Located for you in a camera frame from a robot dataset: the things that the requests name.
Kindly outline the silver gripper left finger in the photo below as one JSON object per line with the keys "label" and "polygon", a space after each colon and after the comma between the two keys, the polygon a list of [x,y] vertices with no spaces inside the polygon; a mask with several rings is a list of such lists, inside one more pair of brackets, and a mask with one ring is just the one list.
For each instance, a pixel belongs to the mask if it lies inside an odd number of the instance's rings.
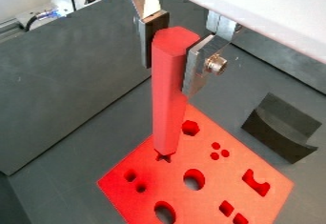
{"label": "silver gripper left finger", "polygon": [[142,64],[151,67],[151,41],[155,33],[170,24],[170,13],[162,10],[159,0],[130,0],[135,9],[135,25],[140,39]]}

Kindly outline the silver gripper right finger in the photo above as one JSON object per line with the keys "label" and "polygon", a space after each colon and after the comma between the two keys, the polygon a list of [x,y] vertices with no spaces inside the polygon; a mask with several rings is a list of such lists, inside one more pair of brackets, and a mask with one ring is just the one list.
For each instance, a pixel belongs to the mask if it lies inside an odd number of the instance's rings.
{"label": "silver gripper right finger", "polygon": [[187,51],[182,92],[187,97],[204,86],[207,75],[220,75],[227,68],[223,49],[239,34],[242,26],[212,10],[207,14],[206,28],[210,35],[203,37]]}

